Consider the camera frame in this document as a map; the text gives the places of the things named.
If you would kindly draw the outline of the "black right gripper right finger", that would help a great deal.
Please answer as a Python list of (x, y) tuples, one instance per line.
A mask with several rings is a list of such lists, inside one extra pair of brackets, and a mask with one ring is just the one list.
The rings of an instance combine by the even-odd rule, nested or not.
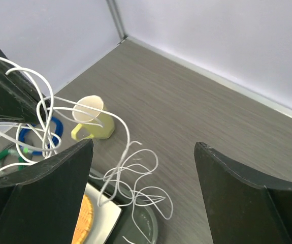
[(194, 160), (214, 243), (292, 243), (292, 182), (203, 142)]

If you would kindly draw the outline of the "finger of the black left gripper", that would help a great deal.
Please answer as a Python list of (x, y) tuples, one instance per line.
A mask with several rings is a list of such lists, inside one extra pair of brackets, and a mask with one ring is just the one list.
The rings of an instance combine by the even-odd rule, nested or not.
[(36, 124), (37, 104), (44, 97), (22, 71), (14, 68), (0, 49), (0, 122)]

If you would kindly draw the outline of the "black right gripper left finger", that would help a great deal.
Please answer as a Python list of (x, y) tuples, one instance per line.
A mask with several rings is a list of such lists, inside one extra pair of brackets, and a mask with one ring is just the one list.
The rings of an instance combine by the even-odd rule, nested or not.
[(92, 158), (84, 139), (0, 177), (0, 243), (71, 243)]

